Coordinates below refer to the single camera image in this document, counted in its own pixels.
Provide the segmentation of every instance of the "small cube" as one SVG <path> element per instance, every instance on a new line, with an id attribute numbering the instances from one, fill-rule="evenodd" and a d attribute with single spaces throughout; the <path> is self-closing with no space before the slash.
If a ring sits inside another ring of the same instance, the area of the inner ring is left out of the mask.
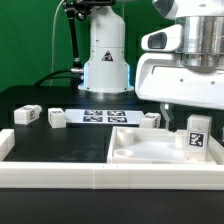
<path id="1" fill-rule="evenodd" d="M 61 108 L 48 109 L 48 121 L 52 128 L 65 128 L 66 117 Z"/>
<path id="2" fill-rule="evenodd" d="M 140 119 L 140 128 L 159 128 L 161 121 L 161 115 L 158 113 L 147 113 Z"/>

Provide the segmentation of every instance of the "green wall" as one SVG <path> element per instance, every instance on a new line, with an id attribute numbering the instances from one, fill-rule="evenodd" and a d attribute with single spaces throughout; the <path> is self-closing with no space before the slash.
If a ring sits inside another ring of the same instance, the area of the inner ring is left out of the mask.
<path id="1" fill-rule="evenodd" d="M 55 10 L 60 0 L 1 0 L 0 1 L 0 91 L 13 85 L 32 85 L 51 72 L 51 36 Z M 113 7 L 122 14 L 122 3 Z M 143 54 L 140 48 L 143 35 L 167 27 L 152 7 L 151 0 L 125 3 L 126 61 L 131 66 L 132 84 L 136 64 Z M 55 69 L 70 68 L 72 52 L 66 14 L 61 8 L 57 20 Z M 82 62 L 89 57 L 89 19 L 76 22 Z M 68 81 L 55 81 L 65 85 Z"/>

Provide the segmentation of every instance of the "black table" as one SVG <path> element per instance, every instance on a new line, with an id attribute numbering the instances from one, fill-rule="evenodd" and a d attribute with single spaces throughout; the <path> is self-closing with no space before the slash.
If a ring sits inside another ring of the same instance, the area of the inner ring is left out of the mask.
<path id="1" fill-rule="evenodd" d="M 66 87 L 15 86 L 0 94 L 0 103 L 0 128 L 15 128 L 16 133 L 16 147 L 8 161 L 106 161 L 112 126 L 69 125 L 66 129 L 51 129 L 47 122 L 47 109 L 51 107 L 159 112 L 159 103 L 140 101 L 137 97 L 98 101 L 79 97 Z M 42 106 L 40 119 L 27 127 L 15 126 L 14 109 L 27 104 Z M 220 111 L 180 106 L 175 111 L 177 117 L 182 117 L 180 128 L 190 113 L 218 114 L 217 122 L 223 121 Z M 224 223 L 224 191 L 12 188 L 0 189 L 0 201 L 3 224 Z"/>

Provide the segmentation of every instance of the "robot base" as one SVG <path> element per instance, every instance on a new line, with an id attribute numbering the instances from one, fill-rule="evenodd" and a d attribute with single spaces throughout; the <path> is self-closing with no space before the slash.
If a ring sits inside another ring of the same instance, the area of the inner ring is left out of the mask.
<path id="1" fill-rule="evenodd" d="M 104 92 L 92 92 L 88 90 L 79 89 L 79 95 L 88 98 L 98 99 L 98 100 L 118 100 L 134 96 L 134 87 L 129 87 L 125 92 L 119 93 L 104 93 Z"/>

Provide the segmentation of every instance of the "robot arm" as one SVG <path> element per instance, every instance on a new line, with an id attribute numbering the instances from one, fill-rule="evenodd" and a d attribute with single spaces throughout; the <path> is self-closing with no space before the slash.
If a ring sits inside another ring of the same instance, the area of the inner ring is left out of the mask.
<path id="1" fill-rule="evenodd" d="M 142 38 L 142 48 L 152 53 L 138 62 L 138 97 L 224 109 L 224 1 L 153 0 L 152 4 L 176 24 Z"/>

